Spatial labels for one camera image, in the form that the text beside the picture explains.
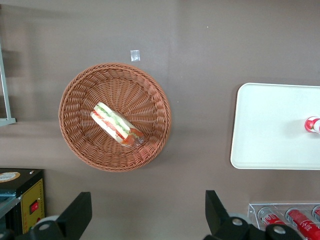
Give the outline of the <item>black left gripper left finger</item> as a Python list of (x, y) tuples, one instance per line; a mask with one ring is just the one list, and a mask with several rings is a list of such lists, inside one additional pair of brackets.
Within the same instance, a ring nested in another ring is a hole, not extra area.
[(17, 240), (79, 240), (92, 219), (90, 192), (81, 192), (55, 220), (37, 223)]

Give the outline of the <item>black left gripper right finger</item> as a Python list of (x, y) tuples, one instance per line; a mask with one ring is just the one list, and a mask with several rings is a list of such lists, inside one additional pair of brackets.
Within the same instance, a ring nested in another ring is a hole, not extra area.
[(205, 191), (205, 217), (211, 234), (206, 240), (300, 240), (287, 225), (271, 224), (260, 230), (238, 216), (230, 216), (214, 190)]

